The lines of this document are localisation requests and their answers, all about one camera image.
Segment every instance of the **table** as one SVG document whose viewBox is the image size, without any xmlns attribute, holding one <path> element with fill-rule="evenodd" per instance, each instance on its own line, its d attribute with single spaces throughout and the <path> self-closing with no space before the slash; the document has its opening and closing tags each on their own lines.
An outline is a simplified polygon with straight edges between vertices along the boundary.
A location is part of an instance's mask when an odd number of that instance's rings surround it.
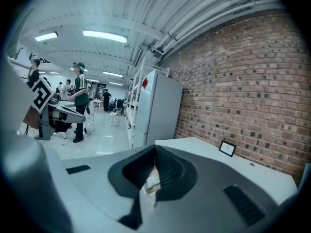
<svg viewBox="0 0 311 233">
<path fill-rule="evenodd" d="M 257 163 L 253 163 L 255 166 L 252 166 L 250 165 L 252 163 L 251 161 L 237 155 L 233 155 L 232 157 L 227 156 L 218 151 L 219 147 L 196 137 L 158 140 L 155 141 L 155 144 L 179 149 L 222 162 L 261 187 L 270 195 L 277 205 L 280 205 L 283 201 L 297 192 L 297 187 L 292 176 L 272 170 Z"/>
<path fill-rule="evenodd" d="M 75 107 L 74 102 L 69 102 L 69 101 L 64 101 L 64 100 L 60 101 L 59 105 L 62 105 L 64 107 Z"/>
<path fill-rule="evenodd" d="M 99 111 L 100 111 L 100 108 L 101 108 L 101 103 L 102 103 L 102 101 L 99 100 L 99 99 L 94 99 L 93 102 L 96 104 L 96 107 L 97 107 L 97 105 L 99 104 L 99 106 L 98 106 L 98 112 L 99 112 Z"/>
</svg>

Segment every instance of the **brick wall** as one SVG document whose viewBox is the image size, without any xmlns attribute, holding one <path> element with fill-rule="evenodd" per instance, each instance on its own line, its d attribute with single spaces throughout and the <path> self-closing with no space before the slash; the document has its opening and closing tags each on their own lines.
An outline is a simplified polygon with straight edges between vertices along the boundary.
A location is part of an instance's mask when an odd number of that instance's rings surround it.
<svg viewBox="0 0 311 233">
<path fill-rule="evenodd" d="M 293 176 L 311 160 L 311 61 L 289 15 L 227 22 L 165 60 L 184 85 L 175 137 L 196 136 Z"/>
</svg>

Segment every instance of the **chair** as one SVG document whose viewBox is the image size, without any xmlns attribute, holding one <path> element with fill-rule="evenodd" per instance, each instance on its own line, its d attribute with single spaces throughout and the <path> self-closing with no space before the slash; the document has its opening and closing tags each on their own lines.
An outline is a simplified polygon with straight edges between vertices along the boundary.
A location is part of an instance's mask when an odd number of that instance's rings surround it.
<svg viewBox="0 0 311 233">
<path fill-rule="evenodd" d="M 120 125 L 119 115 L 121 114 L 121 111 L 122 111 L 122 108 L 118 108 L 118 109 L 116 109 L 115 112 L 110 112 L 110 118 L 108 118 L 108 120 L 107 120 L 107 123 L 110 123 L 110 126 L 119 126 Z"/>
</svg>

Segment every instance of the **black pants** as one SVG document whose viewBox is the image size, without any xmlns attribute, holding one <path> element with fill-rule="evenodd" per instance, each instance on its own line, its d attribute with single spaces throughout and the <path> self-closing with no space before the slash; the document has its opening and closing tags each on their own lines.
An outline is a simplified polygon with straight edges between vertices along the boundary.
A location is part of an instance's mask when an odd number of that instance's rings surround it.
<svg viewBox="0 0 311 233">
<path fill-rule="evenodd" d="M 104 111 L 108 111 L 109 100 L 104 100 Z"/>
<path fill-rule="evenodd" d="M 86 110 L 86 105 L 76 105 L 76 112 L 83 114 Z M 83 138 L 83 123 L 77 123 L 76 137 L 81 139 Z"/>
</svg>

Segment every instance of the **white cable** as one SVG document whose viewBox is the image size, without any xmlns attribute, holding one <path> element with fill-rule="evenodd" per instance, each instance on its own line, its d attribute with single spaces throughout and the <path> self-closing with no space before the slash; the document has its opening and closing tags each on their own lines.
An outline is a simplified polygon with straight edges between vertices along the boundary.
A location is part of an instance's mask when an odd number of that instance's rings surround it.
<svg viewBox="0 0 311 233">
<path fill-rule="evenodd" d="M 78 152 L 77 152 L 77 158 L 78 158 L 78 159 L 79 159 L 80 148 L 81 148 L 85 143 L 87 143 L 88 139 L 92 137 L 91 134 L 92 134 L 92 133 L 95 131 L 95 129 L 96 129 L 95 126 L 94 126 L 94 124 L 92 124 L 91 122 L 90 122 L 89 124 L 92 125 L 92 126 L 94 127 L 94 130 L 91 131 L 90 134 L 87 134 L 87 133 L 86 133 L 86 137 L 87 137 L 86 141 L 85 141 L 84 143 L 82 143 L 81 146 L 78 148 Z"/>
</svg>

